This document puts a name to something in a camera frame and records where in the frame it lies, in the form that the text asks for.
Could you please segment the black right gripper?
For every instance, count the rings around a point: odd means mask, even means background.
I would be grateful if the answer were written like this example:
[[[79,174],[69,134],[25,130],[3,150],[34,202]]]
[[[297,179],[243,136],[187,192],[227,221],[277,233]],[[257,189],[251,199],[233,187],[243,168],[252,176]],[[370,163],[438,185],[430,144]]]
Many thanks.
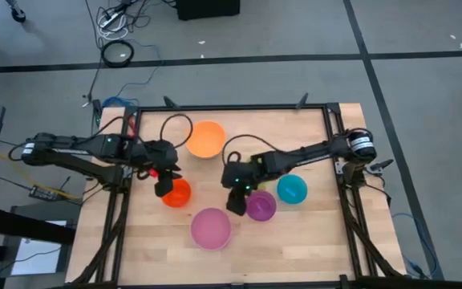
[[[236,215],[243,216],[246,212],[245,193],[240,189],[232,189],[239,184],[245,184],[252,188],[265,181],[264,155],[252,155],[247,161],[241,160],[240,153],[230,153],[224,165],[221,176],[221,184],[226,189],[231,189],[226,209]]]

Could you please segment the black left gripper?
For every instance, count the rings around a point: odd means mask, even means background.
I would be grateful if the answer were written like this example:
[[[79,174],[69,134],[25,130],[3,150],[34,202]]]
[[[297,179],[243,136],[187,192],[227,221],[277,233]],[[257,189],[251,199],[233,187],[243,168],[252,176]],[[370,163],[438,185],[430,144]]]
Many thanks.
[[[136,163],[150,165],[156,171],[171,170],[177,172],[179,166],[178,154],[174,145],[166,140],[150,140],[140,144],[136,149]],[[171,172],[170,176],[158,176],[154,185],[155,195],[163,197],[170,193],[173,188],[172,179],[180,179],[179,173]]]

